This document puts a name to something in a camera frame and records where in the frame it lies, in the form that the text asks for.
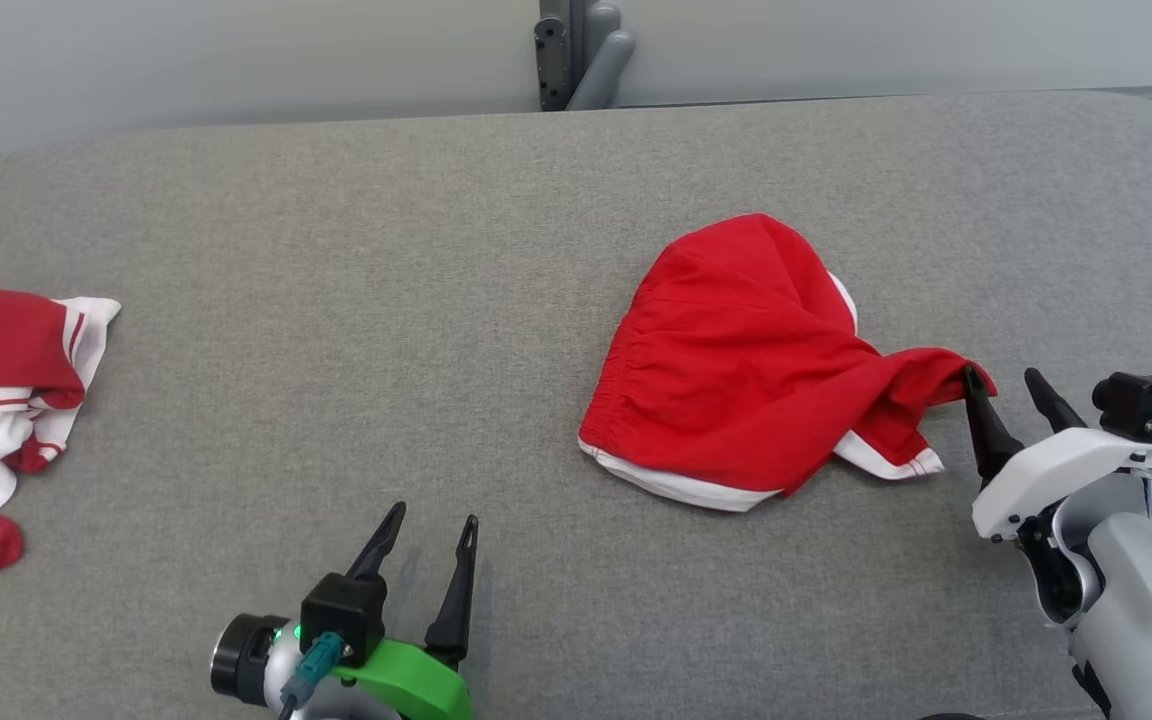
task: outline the gray wall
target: gray wall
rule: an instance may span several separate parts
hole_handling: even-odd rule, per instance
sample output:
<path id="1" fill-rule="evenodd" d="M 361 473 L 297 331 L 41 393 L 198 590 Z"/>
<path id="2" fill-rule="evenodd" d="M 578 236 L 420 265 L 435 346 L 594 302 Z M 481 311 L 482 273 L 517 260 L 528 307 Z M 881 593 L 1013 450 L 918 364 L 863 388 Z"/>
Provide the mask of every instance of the gray wall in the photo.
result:
<path id="1" fill-rule="evenodd" d="M 626 104 L 1152 85 L 1152 0 L 620 0 Z M 536 108 L 536 0 L 0 0 L 0 152 Z"/>

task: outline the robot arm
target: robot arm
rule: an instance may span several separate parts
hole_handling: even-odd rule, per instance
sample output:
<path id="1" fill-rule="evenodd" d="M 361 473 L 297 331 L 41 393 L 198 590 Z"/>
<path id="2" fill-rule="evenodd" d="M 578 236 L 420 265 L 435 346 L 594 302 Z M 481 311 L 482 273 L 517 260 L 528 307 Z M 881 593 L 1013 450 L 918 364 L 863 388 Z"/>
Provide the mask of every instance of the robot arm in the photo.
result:
<path id="1" fill-rule="evenodd" d="M 212 689 L 279 720 L 471 720 L 457 669 L 470 638 L 479 521 L 465 521 L 444 606 L 417 647 L 385 637 L 382 620 L 380 564 L 406 510 L 402 502 L 389 509 L 349 569 L 326 574 L 306 594 L 298 619 L 230 621 L 212 651 Z"/>
<path id="2" fill-rule="evenodd" d="M 1074 677 L 1106 717 L 1152 720 L 1152 377 L 1115 373 L 1098 386 L 1102 429 L 1089 429 L 1038 370 L 1025 381 L 1055 432 L 1030 447 L 968 370 L 983 478 L 975 526 L 1024 552 L 1048 624 L 1070 634 Z"/>

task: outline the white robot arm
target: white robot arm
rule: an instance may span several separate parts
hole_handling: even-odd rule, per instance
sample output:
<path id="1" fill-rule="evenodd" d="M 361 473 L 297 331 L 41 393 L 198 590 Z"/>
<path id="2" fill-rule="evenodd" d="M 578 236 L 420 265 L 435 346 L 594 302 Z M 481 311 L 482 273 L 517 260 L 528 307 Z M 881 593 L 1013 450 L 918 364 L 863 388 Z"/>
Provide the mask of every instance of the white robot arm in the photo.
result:
<path id="1" fill-rule="evenodd" d="M 1152 376 L 1098 384 L 1102 429 L 1089 429 L 1029 369 L 1055 430 L 1030 447 L 1007 433 L 977 370 L 965 381 L 977 533 L 1024 552 L 1048 624 L 1070 635 L 1074 677 L 1106 717 L 1152 720 Z"/>

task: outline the metal bracket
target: metal bracket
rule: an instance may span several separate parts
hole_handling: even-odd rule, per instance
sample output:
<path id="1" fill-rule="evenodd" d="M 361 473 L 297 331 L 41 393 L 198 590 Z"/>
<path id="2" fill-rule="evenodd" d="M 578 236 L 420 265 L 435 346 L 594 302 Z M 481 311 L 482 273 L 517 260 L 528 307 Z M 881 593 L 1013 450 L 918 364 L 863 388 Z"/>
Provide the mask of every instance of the metal bracket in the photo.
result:
<path id="1" fill-rule="evenodd" d="M 540 15 L 532 31 L 540 109 L 616 108 L 636 45 L 621 29 L 621 9 L 605 0 L 540 0 Z"/>
<path id="2" fill-rule="evenodd" d="M 540 83 L 540 111 L 566 109 L 573 97 L 571 66 L 567 56 L 567 24 L 556 15 L 540 18 L 535 28 L 536 78 Z"/>

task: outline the gray fabric surface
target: gray fabric surface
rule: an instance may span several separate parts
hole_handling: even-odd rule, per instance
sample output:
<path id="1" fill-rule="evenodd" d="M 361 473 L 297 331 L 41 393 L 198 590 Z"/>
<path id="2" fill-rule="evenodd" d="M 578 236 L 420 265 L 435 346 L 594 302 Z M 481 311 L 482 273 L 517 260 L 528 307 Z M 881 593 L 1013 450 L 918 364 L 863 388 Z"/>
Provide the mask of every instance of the gray fabric surface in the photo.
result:
<path id="1" fill-rule="evenodd" d="M 645 495 L 576 429 L 641 275 L 749 211 L 803 232 L 881 350 L 1037 365 L 1091 415 L 1152 372 L 1152 104 L 975 94 L 189 129 L 0 159 L 0 287 L 122 301 L 55 468 L 5 514 L 0 719 L 214 717 L 212 643 L 293 612 L 385 509 L 419 641 L 482 518 L 479 717 L 1083 720 L 1020 553 L 948 465 L 831 464 L 749 515 Z"/>

